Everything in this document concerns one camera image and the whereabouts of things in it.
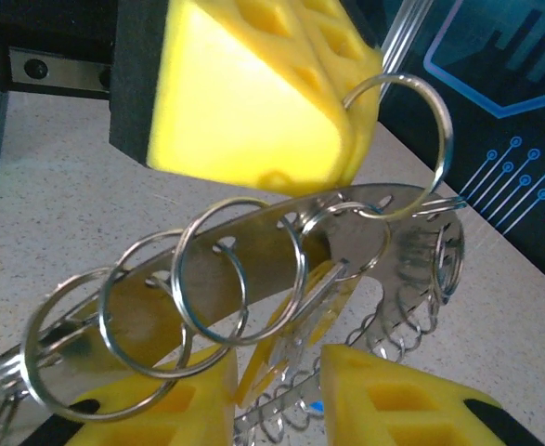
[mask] speckled surface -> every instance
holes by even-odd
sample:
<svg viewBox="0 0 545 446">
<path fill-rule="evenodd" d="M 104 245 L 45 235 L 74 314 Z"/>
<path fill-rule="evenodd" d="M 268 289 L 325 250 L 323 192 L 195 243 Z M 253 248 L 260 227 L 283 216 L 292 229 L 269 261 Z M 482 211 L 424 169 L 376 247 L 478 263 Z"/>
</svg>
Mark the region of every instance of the speckled surface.
<svg viewBox="0 0 545 446">
<path fill-rule="evenodd" d="M 0 166 L 0 353 L 58 282 L 113 261 L 135 239 L 231 196 L 281 199 L 151 172 L 110 147 L 108 134 L 105 102 L 11 96 Z M 380 127 L 357 182 L 425 184 L 428 175 Z M 490 393 L 545 442 L 545 277 L 473 210 L 460 217 L 461 286 L 407 363 Z M 324 443 L 321 423 L 291 436 L 293 446 Z"/>
</svg>

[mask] yellow plastic part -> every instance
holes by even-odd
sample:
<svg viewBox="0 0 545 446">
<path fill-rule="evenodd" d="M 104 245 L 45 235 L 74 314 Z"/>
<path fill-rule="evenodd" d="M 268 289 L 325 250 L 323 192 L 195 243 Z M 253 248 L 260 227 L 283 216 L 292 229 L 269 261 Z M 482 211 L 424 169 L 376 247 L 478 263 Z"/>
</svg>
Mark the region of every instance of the yellow plastic part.
<svg viewBox="0 0 545 446">
<path fill-rule="evenodd" d="M 147 164 L 291 196 L 350 184 L 380 73 L 339 0 L 175 0 L 167 13 Z"/>
<path fill-rule="evenodd" d="M 322 348 L 329 446 L 503 446 L 463 401 L 500 405 L 469 387 L 346 346 Z"/>
<path fill-rule="evenodd" d="M 218 347 L 191 355 L 190 364 L 212 355 Z M 171 368 L 173 364 L 163 366 Z M 134 375 L 92 390 L 79 400 L 98 400 L 99 412 L 112 412 L 140 401 L 160 381 Z M 231 446 L 237 389 L 235 350 L 214 367 L 180 380 L 174 389 L 144 413 L 108 424 L 87 424 L 68 446 Z"/>
<path fill-rule="evenodd" d="M 305 294 L 308 294 L 332 269 L 334 263 L 326 261 L 318 265 L 307 276 L 307 282 L 305 285 Z M 339 286 L 339 294 L 335 297 L 327 311 L 322 315 L 314 328 L 307 346 L 311 347 L 319 341 L 328 330 L 330 330 L 333 323 L 336 321 L 341 311 L 346 305 L 348 298 L 354 293 L 355 288 L 359 282 L 359 278 L 352 281 L 342 282 Z M 268 325 L 272 324 L 285 309 L 289 302 L 291 295 L 288 295 L 285 300 L 279 305 L 279 307 L 272 313 L 268 321 Z M 277 364 L 270 363 L 270 357 L 275 345 L 281 340 L 281 337 L 285 333 L 290 333 L 294 329 L 292 322 L 279 333 L 274 334 L 260 343 L 253 351 L 253 355 L 250 358 L 247 368 L 241 377 L 239 386 L 237 387 L 237 393 L 235 396 L 235 402 L 241 408 L 248 407 L 255 399 L 266 391 L 266 388 L 274 381 L 276 376 L 288 365 L 288 358 L 285 361 L 280 361 Z"/>
</svg>

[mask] white countertop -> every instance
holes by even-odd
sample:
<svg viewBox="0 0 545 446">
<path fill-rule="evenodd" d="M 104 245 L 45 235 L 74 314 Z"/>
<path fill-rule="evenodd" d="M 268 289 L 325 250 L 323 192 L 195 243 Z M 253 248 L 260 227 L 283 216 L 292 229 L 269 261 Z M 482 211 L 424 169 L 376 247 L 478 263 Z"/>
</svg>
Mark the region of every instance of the white countertop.
<svg viewBox="0 0 545 446">
<path fill-rule="evenodd" d="M 150 171 L 108 137 L 107 102 L 11 95 L 0 165 L 0 353 L 19 342 L 44 294 L 112 262 L 135 239 L 183 227 L 224 198 L 281 199 Z M 428 176 L 379 126 L 357 183 L 424 185 Z M 545 443 L 545 276 L 475 211 L 459 216 L 460 288 L 407 364 L 489 393 Z M 324 444 L 320 431 L 292 444 Z"/>
</svg>

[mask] yellow sponge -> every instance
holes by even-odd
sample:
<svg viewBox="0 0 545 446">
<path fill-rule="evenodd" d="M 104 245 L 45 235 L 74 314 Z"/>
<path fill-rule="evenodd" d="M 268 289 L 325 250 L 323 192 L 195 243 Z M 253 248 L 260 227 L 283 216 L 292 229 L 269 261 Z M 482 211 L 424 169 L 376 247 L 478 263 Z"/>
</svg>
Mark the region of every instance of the yellow sponge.
<svg viewBox="0 0 545 446">
<path fill-rule="evenodd" d="M 381 69 L 339 0 L 175 0 L 147 163 L 291 196 L 349 184 L 377 95 L 341 100 Z"/>
<path fill-rule="evenodd" d="M 330 446 L 503 446 L 464 405 L 499 404 L 477 390 L 346 346 L 321 353 Z"/>
<path fill-rule="evenodd" d="M 191 355 L 189 364 L 216 351 L 206 348 Z M 134 375 L 100 387 L 79 400 L 100 403 L 99 413 L 132 405 L 152 393 L 160 381 Z M 87 424 L 68 446 L 231 446 L 233 396 L 237 388 L 235 350 L 205 372 L 180 380 L 164 399 L 144 413 L 110 424 Z"/>
</svg>

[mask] blue circuit graphic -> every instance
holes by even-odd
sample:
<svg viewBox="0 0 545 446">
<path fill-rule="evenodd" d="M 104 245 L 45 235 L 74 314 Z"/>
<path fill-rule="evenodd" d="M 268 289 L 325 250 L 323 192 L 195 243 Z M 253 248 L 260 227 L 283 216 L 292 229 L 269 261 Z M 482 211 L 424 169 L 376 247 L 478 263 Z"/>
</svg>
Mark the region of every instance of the blue circuit graphic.
<svg viewBox="0 0 545 446">
<path fill-rule="evenodd" d="M 460 191 L 468 204 L 503 235 L 539 203 L 545 202 L 545 188 L 540 188 L 545 181 L 545 170 L 536 179 L 533 175 L 522 174 L 530 163 L 540 158 L 541 151 L 528 150 L 519 165 L 506 161 L 513 151 L 520 151 L 521 147 L 522 139 L 513 137 L 501 155 L 495 150 L 488 151 L 486 159 Z"/>
<path fill-rule="evenodd" d="M 424 69 L 497 118 L 545 107 L 545 12 L 526 11 L 529 1 L 464 2 L 449 11 Z M 477 16 L 484 23 L 469 24 Z"/>
</svg>

